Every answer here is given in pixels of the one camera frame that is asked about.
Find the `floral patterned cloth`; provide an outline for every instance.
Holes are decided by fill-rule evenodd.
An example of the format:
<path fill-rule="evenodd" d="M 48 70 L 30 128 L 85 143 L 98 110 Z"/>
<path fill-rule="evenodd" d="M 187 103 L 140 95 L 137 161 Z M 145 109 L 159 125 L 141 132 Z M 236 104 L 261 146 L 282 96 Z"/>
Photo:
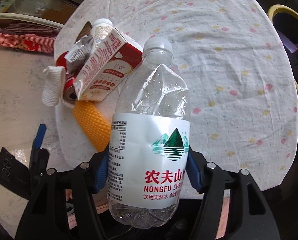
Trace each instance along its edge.
<path fill-rule="evenodd" d="M 223 169 L 248 169 L 262 190 L 281 183 L 296 153 L 298 100 L 287 54 L 256 0 L 85 0 L 59 33 L 55 58 L 98 18 L 142 46 L 155 36 L 172 43 L 191 92 L 193 150 Z M 121 86 L 96 104 L 107 119 Z M 56 116 L 66 160 L 88 160 L 94 149 L 70 110 L 58 105 Z M 201 198 L 187 178 L 181 197 Z"/>

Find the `plastic water bottle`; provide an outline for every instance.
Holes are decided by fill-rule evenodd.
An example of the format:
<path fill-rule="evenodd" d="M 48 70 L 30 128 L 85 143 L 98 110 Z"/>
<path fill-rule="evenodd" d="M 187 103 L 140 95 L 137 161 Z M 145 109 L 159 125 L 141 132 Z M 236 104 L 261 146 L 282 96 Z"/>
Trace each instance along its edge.
<path fill-rule="evenodd" d="M 172 46 L 163 38 L 144 45 L 143 61 L 120 93 L 108 165 L 108 205 L 125 225 L 164 225 L 179 203 L 189 147 L 190 99 L 172 67 Z"/>

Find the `red soda can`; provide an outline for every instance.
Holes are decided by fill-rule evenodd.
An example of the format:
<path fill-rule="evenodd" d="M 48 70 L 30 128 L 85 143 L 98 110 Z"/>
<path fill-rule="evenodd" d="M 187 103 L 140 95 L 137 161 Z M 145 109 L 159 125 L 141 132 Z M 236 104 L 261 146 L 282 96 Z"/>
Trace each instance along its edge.
<path fill-rule="evenodd" d="M 77 100 L 76 91 L 74 90 L 73 82 L 79 73 L 79 69 L 66 75 L 65 87 L 64 87 L 64 100 L 70 104 L 74 104 Z"/>

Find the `metal screw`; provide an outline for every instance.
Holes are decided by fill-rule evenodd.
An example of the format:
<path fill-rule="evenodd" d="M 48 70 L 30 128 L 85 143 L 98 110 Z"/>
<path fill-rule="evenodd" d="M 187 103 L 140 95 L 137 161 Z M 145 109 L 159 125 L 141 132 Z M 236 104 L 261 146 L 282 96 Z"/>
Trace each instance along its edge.
<path fill-rule="evenodd" d="M 7 169 L 11 168 L 11 162 L 7 158 L 4 158 L 2 162 Z"/>
<path fill-rule="evenodd" d="M 249 171 L 246 170 L 246 169 L 242 169 L 242 170 L 241 170 L 241 174 L 242 174 L 242 175 L 245 175 L 245 176 L 248 176 L 248 175 L 249 175 Z"/>
<path fill-rule="evenodd" d="M 55 171 L 56 171 L 56 170 L 55 170 L 54 168 L 50 168 L 50 169 L 47 170 L 47 174 L 48 174 L 48 175 L 52 175 L 52 174 L 55 173 Z"/>
<path fill-rule="evenodd" d="M 66 207 L 67 207 L 67 216 L 71 216 L 74 213 L 73 204 L 66 202 Z"/>
<path fill-rule="evenodd" d="M 81 164 L 80 164 L 80 168 L 82 168 L 82 169 L 87 169 L 87 168 L 89 168 L 89 163 L 87 163 L 87 162 L 81 163 Z"/>
<path fill-rule="evenodd" d="M 6 153 L 6 157 L 11 160 L 12 159 L 12 155 L 10 153 Z"/>
<path fill-rule="evenodd" d="M 212 162 L 209 162 L 209 163 L 207 163 L 207 167 L 209 169 L 215 169 L 216 168 L 216 165 L 214 163 L 212 163 Z"/>
<path fill-rule="evenodd" d="M 10 176 L 10 172 L 6 168 L 2 168 L 2 172 L 6 177 Z"/>

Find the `white bottle cap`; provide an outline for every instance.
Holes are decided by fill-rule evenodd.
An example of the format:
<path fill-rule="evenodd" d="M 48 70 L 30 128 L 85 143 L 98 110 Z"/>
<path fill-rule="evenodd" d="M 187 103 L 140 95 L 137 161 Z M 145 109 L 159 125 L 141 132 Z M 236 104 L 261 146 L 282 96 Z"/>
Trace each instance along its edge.
<path fill-rule="evenodd" d="M 172 53 L 172 45 L 170 41 L 160 37 L 148 39 L 144 44 L 144 52 L 147 49 L 166 49 Z"/>
<path fill-rule="evenodd" d="M 110 25 L 110 26 L 113 26 L 112 21 L 110 21 L 109 19 L 105 19 L 105 18 L 95 20 L 92 23 L 92 27 L 95 27 L 97 25 Z"/>

